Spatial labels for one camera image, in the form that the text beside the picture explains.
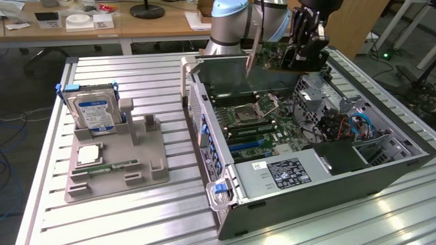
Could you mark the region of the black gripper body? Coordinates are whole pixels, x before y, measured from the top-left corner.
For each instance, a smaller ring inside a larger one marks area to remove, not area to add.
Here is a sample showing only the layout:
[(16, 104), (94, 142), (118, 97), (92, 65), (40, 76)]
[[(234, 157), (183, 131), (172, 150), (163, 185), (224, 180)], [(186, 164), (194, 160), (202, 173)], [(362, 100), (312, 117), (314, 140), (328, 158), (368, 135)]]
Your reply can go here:
[(340, 9), (343, 0), (299, 0), (299, 3), (311, 17), (328, 18)]

